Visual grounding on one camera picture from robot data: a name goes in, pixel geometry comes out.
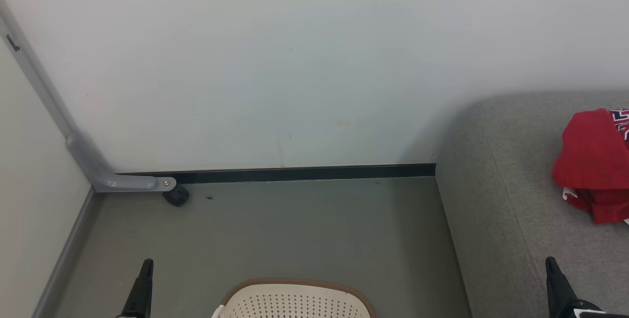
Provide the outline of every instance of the gray fabric cushion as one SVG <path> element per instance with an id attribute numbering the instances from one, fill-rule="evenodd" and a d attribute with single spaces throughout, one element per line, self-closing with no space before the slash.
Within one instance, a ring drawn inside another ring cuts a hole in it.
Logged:
<path id="1" fill-rule="evenodd" d="M 629 314 L 629 226 L 595 226 L 550 175 L 573 114 L 623 107 L 629 91 L 521 94 L 452 127 L 436 175 L 475 317 L 547 317 L 546 256 L 579 298 Z"/>

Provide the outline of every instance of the white perforated chair back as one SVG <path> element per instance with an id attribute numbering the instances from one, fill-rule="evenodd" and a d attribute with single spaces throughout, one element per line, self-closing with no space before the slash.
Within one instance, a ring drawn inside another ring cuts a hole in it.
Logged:
<path id="1" fill-rule="evenodd" d="M 259 279 L 234 287 L 214 318 L 375 318 L 355 289 L 311 280 Z"/>

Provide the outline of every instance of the clothing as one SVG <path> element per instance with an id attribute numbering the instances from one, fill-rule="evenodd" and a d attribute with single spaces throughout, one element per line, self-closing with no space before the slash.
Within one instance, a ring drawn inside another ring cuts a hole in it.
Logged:
<path id="1" fill-rule="evenodd" d="M 629 110 L 575 114 L 563 133 L 552 176 L 572 188 L 566 201 L 592 213 L 595 224 L 629 219 Z"/>

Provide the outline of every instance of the perforated plastic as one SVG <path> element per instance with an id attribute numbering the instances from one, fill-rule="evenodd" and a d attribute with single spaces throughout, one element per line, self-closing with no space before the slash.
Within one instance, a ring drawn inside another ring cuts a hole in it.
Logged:
<path id="1" fill-rule="evenodd" d="M 307 285 L 252 285 L 234 294 L 220 318 L 370 318 L 356 296 Z"/>

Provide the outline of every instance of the brown chair rim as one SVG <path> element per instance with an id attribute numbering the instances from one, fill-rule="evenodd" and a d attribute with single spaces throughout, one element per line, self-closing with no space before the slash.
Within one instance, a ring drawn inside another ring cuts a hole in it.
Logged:
<path id="1" fill-rule="evenodd" d="M 231 298 L 236 294 L 236 292 L 240 291 L 241 289 L 244 289 L 245 287 L 254 286 L 254 285 L 302 285 L 302 286 L 321 287 L 323 289 L 336 289 L 336 291 L 343 291 L 345 293 L 349 293 L 350 295 L 355 296 L 367 308 L 367 311 L 369 313 L 369 318 L 376 318 L 375 310 L 373 309 L 373 306 L 371 306 L 371 303 L 369 303 L 369 300 L 367 300 L 367 298 L 362 293 L 360 293 L 360 291 L 358 291 L 357 289 L 354 289 L 353 287 L 349 287 L 349 286 L 332 284 L 329 282 L 322 282 L 322 281 L 317 281 L 317 280 L 306 280 L 306 279 L 263 278 L 263 279 L 246 280 L 245 282 L 241 282 L 240 284 L 237 284 L 236 286 L 234 286 L 233 289 L 230 289 L 230 291 L 227 292 L 225 297 L 223 297 L 221 304 L 224 306 L 227 305 L 227 303 L 229 303 L 229 300 L 231 300 Z"/>

